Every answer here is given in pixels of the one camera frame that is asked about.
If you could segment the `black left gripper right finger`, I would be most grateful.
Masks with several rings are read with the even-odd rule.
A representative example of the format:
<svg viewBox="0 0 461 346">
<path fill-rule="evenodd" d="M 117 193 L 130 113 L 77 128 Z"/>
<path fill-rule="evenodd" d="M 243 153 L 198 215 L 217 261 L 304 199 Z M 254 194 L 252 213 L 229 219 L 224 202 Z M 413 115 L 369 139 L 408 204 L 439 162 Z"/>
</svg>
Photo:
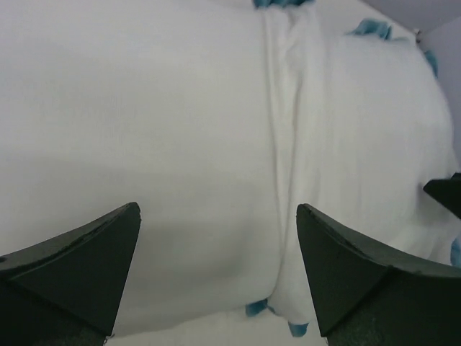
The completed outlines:
<svg viewBox="0 0 461 346">
<path fill-rule="evenodd" d="M 460 344 L 460 269 L 389 247 L 307 204 L 296 221 L 329 345 Z"/>
</svg>

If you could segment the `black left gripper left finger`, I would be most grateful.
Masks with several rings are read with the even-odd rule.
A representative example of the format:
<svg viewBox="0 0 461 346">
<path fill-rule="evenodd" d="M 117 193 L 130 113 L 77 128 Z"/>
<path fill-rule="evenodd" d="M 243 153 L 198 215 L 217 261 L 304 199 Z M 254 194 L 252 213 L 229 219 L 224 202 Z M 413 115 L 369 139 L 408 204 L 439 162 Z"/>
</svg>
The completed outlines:
<svg viewBox="0 0 461 346">
<path fill-rule="evenodd" d="M 1 256 L 2 345 L 104 345 L 140 231 L 125 204 L 77 229 Z"/>
</svg>

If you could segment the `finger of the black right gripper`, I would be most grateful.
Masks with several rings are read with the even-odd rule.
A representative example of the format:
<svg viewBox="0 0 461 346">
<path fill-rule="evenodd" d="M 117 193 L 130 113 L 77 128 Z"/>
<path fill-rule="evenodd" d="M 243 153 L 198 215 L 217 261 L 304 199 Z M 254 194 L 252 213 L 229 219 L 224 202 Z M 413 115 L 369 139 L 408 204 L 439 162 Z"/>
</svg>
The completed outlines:
<svg viewBox="0 0 461 346">
<path fill-rule="evenodd" d="M 461 178 L 459 172 L 450 178 L 432 179 L 424 185 L 423 190 L 457 218 L 461 217 Z"/>
</svg>

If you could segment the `blue houndstooth pillowcase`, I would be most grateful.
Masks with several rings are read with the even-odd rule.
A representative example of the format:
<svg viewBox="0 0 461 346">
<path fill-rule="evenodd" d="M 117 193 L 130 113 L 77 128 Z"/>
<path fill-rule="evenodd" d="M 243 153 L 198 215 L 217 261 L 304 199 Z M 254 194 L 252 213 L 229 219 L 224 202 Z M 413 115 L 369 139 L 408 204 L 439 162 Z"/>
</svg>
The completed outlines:
<svg viewBox="0 0 461 346">
<path fill-rule="evenodd" d="M 310 1 L 252 1 L 256 8 L 267 8 L 271 5 L 278 7 L 287 6 L 300 6 L 304 3 L 310 3 Z M 381 40 L 390 41 L 393 39 L 393 28 L 392 25 L 386 21 L 378 21 L 377 19 L 363 19 L 357 26 L 350 32 L 351 35 L 358 36 L 375 36 Z M 431 50 L 422 50 L 426 62 L 431 66 L 432 72 L 435 79 L 438 79 L 438 62 L 437 57 Z M 455 267 L 460 267 L 460 234 L 457 235 L 453 241 L 450 242 L 450 264 Z M 263 301 L 257 301 L 246 306 L 246 315 L 248 317 L 256 316 L 261 313 L 264 309 L 268 309 L 273 314 L 276 314 L 274 309 L 268 305 L 267 299 Z M 290 334 L 293 337 L 303 337 L 308 329 L 309 324 L 291 324 L 288 323 Z"/>
</svg>

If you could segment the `white pillow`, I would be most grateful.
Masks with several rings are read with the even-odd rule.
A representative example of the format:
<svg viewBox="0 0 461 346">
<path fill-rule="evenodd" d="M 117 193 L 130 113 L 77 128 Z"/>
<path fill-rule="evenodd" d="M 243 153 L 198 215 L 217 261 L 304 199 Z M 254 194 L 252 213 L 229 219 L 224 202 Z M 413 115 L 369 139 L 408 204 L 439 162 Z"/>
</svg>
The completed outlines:
<svg viewBox="0 0 461 346">
<path fill-rule="evenodd" d="M 312 321 L 303 203 L 449 264 L 460 222 L 423 187 L 458 166 L 416 44 L 315 4 L 1 3 L 1 252 L 137 202 L 120 335 L 263 299 Z"/>
</svg>

